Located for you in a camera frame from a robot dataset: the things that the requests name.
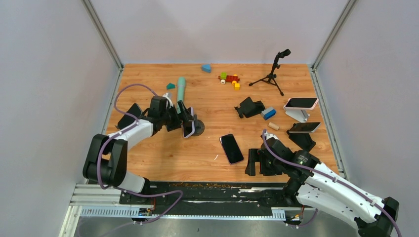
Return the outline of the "phone with lavender case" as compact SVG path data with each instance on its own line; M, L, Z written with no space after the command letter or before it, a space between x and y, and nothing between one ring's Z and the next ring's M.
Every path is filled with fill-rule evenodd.
M192 107L189 107L187 111L192 115L192 120L183 124L183 138L189 138L195 133L195 115Z

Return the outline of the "phone with pink-edged black case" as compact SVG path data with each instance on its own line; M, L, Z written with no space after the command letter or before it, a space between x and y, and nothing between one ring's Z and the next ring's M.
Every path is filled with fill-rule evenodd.
M221 136L219 140L229 164L236 164L244 160L244 156L233 134Z

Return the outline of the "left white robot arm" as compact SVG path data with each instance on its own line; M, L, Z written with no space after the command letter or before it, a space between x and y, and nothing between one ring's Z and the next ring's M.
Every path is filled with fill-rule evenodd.
M168 97L154 96L150 107L141 114L126 113L125 117L132 119L128 126L108 135L96 134L86 156L83 177L105 187L132 192L139 204L147 203L151 199L151 190L146 187L149 180L128 171L127 155L131 148L162 127L167 131L182 128L187 131L184 138L192 136L197 120L194 110L186 108L183 101L177 104L179 107L175 108Z

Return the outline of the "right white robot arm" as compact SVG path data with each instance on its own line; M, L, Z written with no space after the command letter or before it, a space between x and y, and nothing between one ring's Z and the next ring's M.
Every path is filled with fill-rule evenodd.
M314 207L349 224L361 237L389 237L393 231L401 235L397 200L362 190L308 151L291 151L273 134L262 139L259 149L249 150L245 173L255 176L259 163L261 175L287 175L287 183L274 194L276 202Z

